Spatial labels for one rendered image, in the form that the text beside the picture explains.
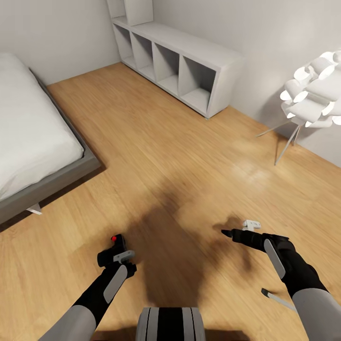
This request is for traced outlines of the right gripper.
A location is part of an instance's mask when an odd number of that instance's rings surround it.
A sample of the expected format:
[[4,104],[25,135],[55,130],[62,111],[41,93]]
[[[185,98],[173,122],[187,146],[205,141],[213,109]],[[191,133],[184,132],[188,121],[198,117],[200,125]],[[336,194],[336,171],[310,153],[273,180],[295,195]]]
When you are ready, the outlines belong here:
[[232,229],[230,230],[221,230],[221,232],[226,235],[227,237],[233,238],[233,242],[242,243],[249,247],[256,249],[252,244],[252,238],[255,234],[259,234],[253,231],[248,230],[239,230],[239,229]]

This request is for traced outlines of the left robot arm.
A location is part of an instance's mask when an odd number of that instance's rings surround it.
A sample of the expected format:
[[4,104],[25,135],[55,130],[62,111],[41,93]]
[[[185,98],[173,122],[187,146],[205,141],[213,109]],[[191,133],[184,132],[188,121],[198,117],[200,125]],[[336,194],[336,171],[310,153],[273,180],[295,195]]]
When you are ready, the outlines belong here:
[[102,317],[126,278],[134,276],[136,265],[123,261],[133,258],[128,250],[114,256],[102,274],[74,305],[38,341],[90,341]]

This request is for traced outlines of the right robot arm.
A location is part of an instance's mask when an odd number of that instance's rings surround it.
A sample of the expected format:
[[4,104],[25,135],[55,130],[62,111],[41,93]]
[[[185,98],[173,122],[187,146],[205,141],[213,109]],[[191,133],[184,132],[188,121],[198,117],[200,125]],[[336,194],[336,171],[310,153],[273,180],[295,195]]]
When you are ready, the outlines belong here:
[[328,292],[314,267],[295,251],[288,237],[253,232],[260,222],[246,220],[242,230],[221,230],[233,242],[267,253],[298,311],[309,341],[341,341],[341,307]]

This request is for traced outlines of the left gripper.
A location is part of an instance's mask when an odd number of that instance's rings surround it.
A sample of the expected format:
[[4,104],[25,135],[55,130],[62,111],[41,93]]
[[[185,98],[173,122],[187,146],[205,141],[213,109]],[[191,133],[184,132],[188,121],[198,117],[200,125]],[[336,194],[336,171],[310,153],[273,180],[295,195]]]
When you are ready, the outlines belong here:
[[136,265],[132,265],[132,263],[126,264],[127,269],[127,278],[134,276],[134,272],[136,272]]

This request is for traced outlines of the camera tripod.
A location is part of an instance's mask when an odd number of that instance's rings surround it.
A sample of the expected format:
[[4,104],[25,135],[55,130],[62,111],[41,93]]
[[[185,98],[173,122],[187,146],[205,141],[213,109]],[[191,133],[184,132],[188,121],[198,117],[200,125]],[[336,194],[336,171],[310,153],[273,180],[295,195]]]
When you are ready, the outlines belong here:
[[289,309],[291,309],[291,310],[293,310],[293,311],[295,311],[295,312],[298,313],[298,311],[296,310],[296,307],[295,307],[294,305],[292,305],[292,304],[290,304],[290,303],[288,303],[288,302],[282,300],[281,298],[279,298],[279,297],[277,297],[277,296],[271,294],[271,293],[270,293],[269,291],[267,291],[266,289],[263,288],[261,292],[262,292],[262,294],[263,294],[264,296],[266,296],[266,297],[268,297],[268,298],[272,298],[273,300],[275,300],[275,301],[281,303],[282,305],[284,305],[284,306],[288,307]]

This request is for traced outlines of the digital camera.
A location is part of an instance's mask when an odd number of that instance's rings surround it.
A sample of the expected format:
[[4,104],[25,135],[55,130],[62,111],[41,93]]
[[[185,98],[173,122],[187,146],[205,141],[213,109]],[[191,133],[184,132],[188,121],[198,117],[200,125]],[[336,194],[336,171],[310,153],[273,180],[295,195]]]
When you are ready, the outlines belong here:
[[[99,267],[105,267],[107,264],[114,262],[114,256],[119,255],[127,251],[126,241],[122,234],[118,234],[111,238],[111,240],[115,241],[115,245],[108,250],[104,250],[98,253],[97,261]],[[122,264],[126,265],[129,263],[129,260],[125,260]]]

